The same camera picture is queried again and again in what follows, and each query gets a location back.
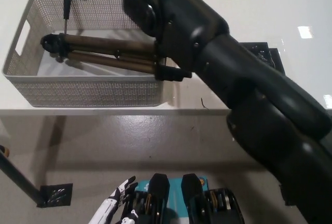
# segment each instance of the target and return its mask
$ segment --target screwdriver handle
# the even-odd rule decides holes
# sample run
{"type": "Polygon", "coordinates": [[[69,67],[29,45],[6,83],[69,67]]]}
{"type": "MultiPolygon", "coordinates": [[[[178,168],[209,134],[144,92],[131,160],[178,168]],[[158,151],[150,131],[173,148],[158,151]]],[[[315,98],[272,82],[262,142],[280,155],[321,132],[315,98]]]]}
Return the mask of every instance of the screwdriver handle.
{"type": "Polygon", "coordinates": [[[69,19],[71,13],[71,2],[72,0],[63,0],[63,18],[64,20],[69,19]]]}

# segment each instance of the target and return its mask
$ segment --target black bracket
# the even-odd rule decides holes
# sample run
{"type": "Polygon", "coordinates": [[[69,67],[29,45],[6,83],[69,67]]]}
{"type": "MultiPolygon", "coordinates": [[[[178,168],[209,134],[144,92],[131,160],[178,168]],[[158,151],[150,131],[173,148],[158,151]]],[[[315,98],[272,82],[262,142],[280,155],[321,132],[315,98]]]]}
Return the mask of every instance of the black bracket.
{"type": "Polygon", "coordinates": [[[41,186],[40,193],[46,200],[44,204],[37,204],[37,207],[70,206],[72,202],[73,184],[41,186]]]}

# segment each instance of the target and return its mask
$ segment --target white table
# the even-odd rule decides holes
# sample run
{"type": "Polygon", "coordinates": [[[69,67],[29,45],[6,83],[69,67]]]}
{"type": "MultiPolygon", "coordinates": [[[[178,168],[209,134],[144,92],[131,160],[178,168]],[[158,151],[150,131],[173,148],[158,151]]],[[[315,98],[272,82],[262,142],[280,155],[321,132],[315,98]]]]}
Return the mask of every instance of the white table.
{"type": "MultiPolygon", "coordinates": [[[[270,47],[278,48],[287,75],[325,108],[332,109],[332,0],[205,1],[228,21],[231,34],[238,41],[267,41],[270,47]]],[[[1,68],[27,2],[0,0],[1,68]]],[[[223,114],[228,111],[196,75],[182,83],[167,83],[166,90],[169,99],[158,107],[34,108],[0,74],[0,115],[223,114]],[[203,108],[201,99],[210,111],[203,108]]]]}

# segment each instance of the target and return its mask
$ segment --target screwdriver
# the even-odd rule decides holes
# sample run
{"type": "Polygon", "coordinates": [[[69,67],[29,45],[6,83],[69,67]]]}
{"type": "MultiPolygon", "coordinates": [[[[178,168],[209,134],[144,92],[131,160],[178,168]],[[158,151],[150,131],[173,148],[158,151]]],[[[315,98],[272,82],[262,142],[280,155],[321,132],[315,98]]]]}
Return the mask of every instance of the screwdriver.
{"type": "Polygon", "coordinates": [[[67,34],[67,24],[71,12],[72,0],[63,0],[63,18],[64,18],[64,34],[67,34]]]}

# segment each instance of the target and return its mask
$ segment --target gray plastic basket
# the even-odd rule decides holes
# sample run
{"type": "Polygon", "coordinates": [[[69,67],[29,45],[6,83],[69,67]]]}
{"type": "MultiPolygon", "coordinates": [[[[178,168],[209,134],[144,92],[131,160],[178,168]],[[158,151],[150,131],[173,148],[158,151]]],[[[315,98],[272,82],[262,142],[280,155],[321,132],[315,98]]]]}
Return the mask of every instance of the gray plastic basket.
{"type": "MultiPolygon", "coordinates": [[[[86,72],[64,75],[40,71],[46,55],[39,43],[40,39],[46,34],[63,29],[63,0],[29,0],[3,73],[32,106],[133,107],[156,106],[161,103],[163,83],[155,81],[152,75],[130,73],[122,69],[118,70],[120,72],[117,76],[86,72]],[[26,21],[30,30],[22,54],[19,55],[16,46],[26,21]]],[[[73,0],[68,30],[74,33],[88,31],[95,33],[95,36],[105,35],[107,32],[109,37],[118,38],[120,35],[148,39],[125,15],[122,0],[73,0]]],[[[50,57],[46,57],[46,60],[54,62],[50,57]]],[[[65,63],[57,66],[68,68],[65,63]]]]}

